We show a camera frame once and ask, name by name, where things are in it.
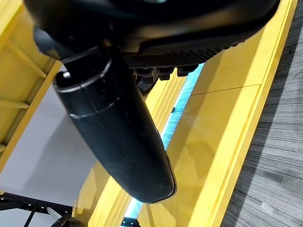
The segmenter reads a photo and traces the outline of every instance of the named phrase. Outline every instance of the yellow frame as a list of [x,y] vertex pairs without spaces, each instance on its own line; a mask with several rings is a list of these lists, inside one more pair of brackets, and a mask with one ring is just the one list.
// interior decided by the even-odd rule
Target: yellow frame
[[[6,129],[9,127],[6,132],[0,132],[1,137],[4,138],[0,141],[0,143],[3,143],[0,144],[0,172],[3,170],[23,131],[48,90],[53,77],[61,66],[60,62],[55,62],[38,52],[38,49],[32,41],[32,26],[29,26],[28,21],[26,21],[26,23],[29,27],[23,27],[21,29],[25,29],[22,30],[24,37],[31,37],[31,43],[24,44],[24,42],[26,42],[23,40],[24,37],[16,36],[14,32],[20,29],[20,27],[17,26],[20,26],[25,19],[28,19],[28,16],[25,14],[22,0],[0,1],[1,81],[7,84],[13,84],[15,90],[23,90],[22,97],[16,96],[14,99],[0,97],[0,111],[2,113],[5,111],[6,113],[5,117],[1,119],[2,125],[5,124],[5,121],[11,122],[10,125],[5,125]],[[6,56],[10,62],[5,62],[3,60],[4,56]],[[16,68],[19,68],[20,71],[23,72],[23,75],[19,77],[16,74],[12,75],[11,71],[5,68],[6,64],[15,64]],[[25,89],[25,86],[22,84],[24,79],[19,80],[22,76],[28,77],[26,79],[29,81],[28,84],[30,84],[31,87]],[[12,93],[11,91],[12,87],[1,88],[1,92],[4,94],[10,94]]]
[[143,227],[220,226],[287,38],[297,0],[205,65],[168,147],[177,194],[144,205]]

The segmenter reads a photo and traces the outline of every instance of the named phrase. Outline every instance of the gray carpet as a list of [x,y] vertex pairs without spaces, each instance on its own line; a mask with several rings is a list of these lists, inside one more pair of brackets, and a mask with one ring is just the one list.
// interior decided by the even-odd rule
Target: gray carpet
[[303,0],[222,227],[303,227]]

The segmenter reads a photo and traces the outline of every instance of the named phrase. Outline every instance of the black plastic housing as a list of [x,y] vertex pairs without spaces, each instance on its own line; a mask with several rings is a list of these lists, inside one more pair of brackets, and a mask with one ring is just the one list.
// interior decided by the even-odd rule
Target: black plastic housing
[[125,62],[74,83],[59,72],[54,88],[78,131],[110,175],[133,197],[154,203],[176,182],[160,135]]

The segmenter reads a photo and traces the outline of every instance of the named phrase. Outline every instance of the black metal bracket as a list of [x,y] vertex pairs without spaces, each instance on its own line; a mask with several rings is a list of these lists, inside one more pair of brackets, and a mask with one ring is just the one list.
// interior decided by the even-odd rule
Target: black metal bracket
[[124,227],[140,227],[139,222],[137,219],[134,218],[125,218],[122,221],[121,226]]
[[22,209],[32,211],[36,208],[35,212],[48,214],[46,208],[50,207],[57,211],[59,214],[71,214],[72,207],[65,206],[57,203],[36,200],[25,196],[15,195],[11,193],[0,194],[0,210],[9,209]]
[[[66,222],[69,227],[79,227],[80,222],[74,218],[71,218],[72,207],[66,206],[58,203],[47,202],[43,200],[36,200],[33,198],[15,195],[7,192],[0,191],[0,211],[2,210],[10,210],[10,209],[22,209],[30,211],[30,215],[24,225],[24,227],[28,227],[34,214],[43,213],[49,214],[47,208],[52,208],[58,214],[62,215],[61,219],[68,220]],[[54,223],[52,226],[62,226],[58,225],[58,221]],[[124,227],[140,227],[137,219],[133,218],[124,218],[121,226]]]

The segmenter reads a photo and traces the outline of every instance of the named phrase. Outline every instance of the metal rod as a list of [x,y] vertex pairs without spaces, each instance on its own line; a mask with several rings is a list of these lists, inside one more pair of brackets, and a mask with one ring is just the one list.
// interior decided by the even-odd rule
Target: metal rod
[[48,207],[47,209],[47,213],[49,213],[54,219],[58,220],[60,218],[62,218],[62,216],[60,214],[58,214],[55,210],[53,210],[52,208]]
[[33,216],[34,216],[34,214],[35,214],[35,212],[36,212],[36,210],[37,210],[38,207],[39,207],[39,206],[34,206],[34,207],[33,207],[32,212],[31,212],[30,215],[28,216],[28,219],[27,219],[27,221],[26,221],[24,227],[28,227],[28,226],[29,226],[29,223],[30,223],[31,220],[33,219]]

